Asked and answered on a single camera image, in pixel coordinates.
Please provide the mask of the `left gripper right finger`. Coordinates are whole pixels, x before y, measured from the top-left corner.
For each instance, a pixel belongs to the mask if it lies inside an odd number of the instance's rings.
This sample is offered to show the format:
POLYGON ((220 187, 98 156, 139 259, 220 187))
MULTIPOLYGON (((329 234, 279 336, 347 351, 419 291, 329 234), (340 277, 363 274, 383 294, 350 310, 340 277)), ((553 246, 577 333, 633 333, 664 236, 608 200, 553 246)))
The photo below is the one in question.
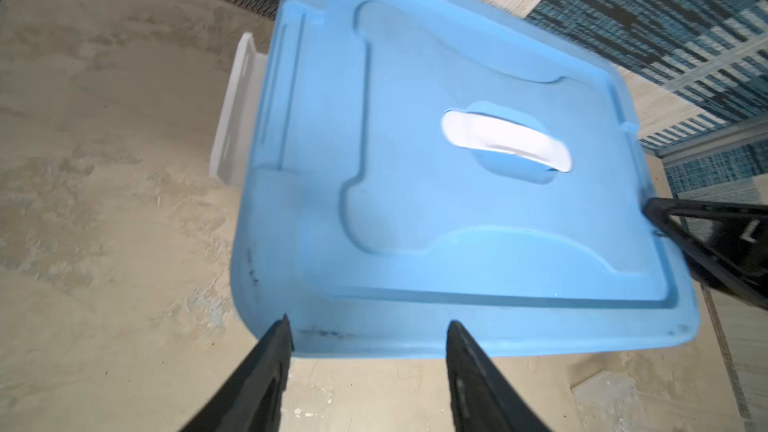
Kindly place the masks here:
POLYGON ((548 429, 457 320, 448 327, 446 364, 457 431, 548 429))

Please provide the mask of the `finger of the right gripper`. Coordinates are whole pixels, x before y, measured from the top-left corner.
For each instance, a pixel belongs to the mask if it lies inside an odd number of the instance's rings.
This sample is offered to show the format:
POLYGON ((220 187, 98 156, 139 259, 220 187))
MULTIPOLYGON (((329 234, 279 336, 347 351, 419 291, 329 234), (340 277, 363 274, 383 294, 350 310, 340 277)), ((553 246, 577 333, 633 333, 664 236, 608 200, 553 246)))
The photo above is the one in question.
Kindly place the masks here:
POLYGON ((767 309, 765 205, 651 198, 643 206, 643 214, 684 252, 696 281, 767 309), (699 239, 676 218, 708 221, 713 232, 708 239, 699 239))

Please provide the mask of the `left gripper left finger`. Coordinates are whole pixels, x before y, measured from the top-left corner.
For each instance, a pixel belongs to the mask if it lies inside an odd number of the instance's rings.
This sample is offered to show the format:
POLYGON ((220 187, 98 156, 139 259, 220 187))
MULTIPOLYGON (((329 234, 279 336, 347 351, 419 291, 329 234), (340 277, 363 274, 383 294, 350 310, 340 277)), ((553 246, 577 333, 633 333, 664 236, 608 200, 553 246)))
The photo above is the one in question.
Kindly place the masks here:
POLYGON ((277 431, 294 350, 289 319, 275 322, 184 431, 277 431))

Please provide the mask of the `blue plastic lid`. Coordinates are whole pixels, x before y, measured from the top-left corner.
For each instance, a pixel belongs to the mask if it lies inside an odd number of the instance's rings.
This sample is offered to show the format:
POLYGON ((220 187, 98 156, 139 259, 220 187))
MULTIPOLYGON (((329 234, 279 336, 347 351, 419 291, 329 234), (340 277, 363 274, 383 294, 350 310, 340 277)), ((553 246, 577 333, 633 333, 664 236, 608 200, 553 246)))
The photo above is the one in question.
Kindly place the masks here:
POLYGON ((699 329, 610 63, 478 0, 281 0, 230 284, 295 352, 674 347, 699 329))

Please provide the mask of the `white plastic bin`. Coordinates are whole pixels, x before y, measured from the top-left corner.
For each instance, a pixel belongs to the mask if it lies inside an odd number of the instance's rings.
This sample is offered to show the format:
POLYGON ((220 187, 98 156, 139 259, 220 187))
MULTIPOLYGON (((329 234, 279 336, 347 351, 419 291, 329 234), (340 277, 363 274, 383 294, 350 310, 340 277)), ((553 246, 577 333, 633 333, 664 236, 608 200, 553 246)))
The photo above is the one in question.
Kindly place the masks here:
POLYGON ((245 180, 268 56, 244 32, 230 72, 210 153, 209 175, 231 187, 245 180))

